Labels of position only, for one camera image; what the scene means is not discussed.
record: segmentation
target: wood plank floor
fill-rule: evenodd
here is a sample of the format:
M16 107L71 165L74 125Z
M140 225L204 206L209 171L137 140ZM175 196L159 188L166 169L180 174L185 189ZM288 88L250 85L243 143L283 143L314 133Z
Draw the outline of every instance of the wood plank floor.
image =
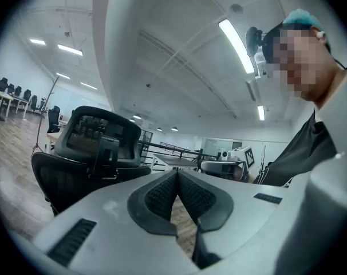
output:
M54 216L31 167L40 117L27 113L23 120L22 114L10 111L6 121L0 121L0 213L8 229L31 239ZM47 142L47 130L46 118L40 129L42 149ZM178 244L190 257L194 250L196 225L178 197L173 204L171 222L178 228Z

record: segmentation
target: black cable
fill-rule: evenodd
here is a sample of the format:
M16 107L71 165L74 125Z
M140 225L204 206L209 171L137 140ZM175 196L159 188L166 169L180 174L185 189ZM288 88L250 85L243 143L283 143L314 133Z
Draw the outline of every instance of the black cable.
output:
M346 68L344 67L344 65L342 65L342 63L339 62L339 60L336 60L335 58L334 58L334 60L335 60L335 62L336 62L337 64L339 64L341 67L343 67L344 69L346 69Z

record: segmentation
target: white earbud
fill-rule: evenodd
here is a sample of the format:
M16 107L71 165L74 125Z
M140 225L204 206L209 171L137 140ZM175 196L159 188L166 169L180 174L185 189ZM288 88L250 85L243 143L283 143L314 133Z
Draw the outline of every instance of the white earbud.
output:
M316 34L316 37L317 37L318 39L322 39L322 38L324 38L324 36L325 36L325 32L324 32L324 31L318 32L318 33Z

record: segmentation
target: ceiling light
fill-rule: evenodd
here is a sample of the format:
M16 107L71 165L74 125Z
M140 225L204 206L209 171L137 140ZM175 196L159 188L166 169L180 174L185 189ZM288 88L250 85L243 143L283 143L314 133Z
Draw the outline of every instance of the ceiling light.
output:
M62 76L62 77L65 77L65 78L67 78L68 80L70 80L70 77L69 77L69 76L65 76L64 74L61 74L61 73L57 73L57 72L56 72L56 74L57 74L58 76Z
M242 65L245 68L246 73L254 72L255 70L253 67L253 63L251 62L249 55L247 55L245 45L243 44L235 28L232 26L231 22L225 19L218 25L224 32L224 34L227 36L227 38L230 40L232 46L235 48L237 55L238 57L240 57Z
M72 49L70 47L66 47L66 46L63 46L63 45L58 45L59 49L62 49L64 51L68 51L68 52L72 52L74 54L78 54L80 56L83 56L83 53L82 51L79 51L79 50L75 50L75 49Z
M85 84L84 82L81 82L81 81L80 81L80 83L81 83L82 85L85 85L86 87L89 87L89 88L92 88L92 89L97 89L97 88L95 88L95 87L93 87L93 86L91 86L91 85Z
M44 41L41 40L34 40L34 39L30 39L31 43L34 44L39 44L39 45L46 45Z
M260 120L265 120L264 106L258 106Z

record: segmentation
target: person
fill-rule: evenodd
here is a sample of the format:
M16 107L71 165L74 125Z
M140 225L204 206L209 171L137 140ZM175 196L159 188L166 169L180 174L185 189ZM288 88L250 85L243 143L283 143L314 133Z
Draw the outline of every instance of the person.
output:
M315 105L309 120L280 156L258 176L249 176L250 183L287 187L294 176L312 170L336 154L317 111L347 76L347 68L341 69L332 57L320 22L301 9L292 11L265 35L262 50L266 63L273 66L274 75L291 86L297 96Z

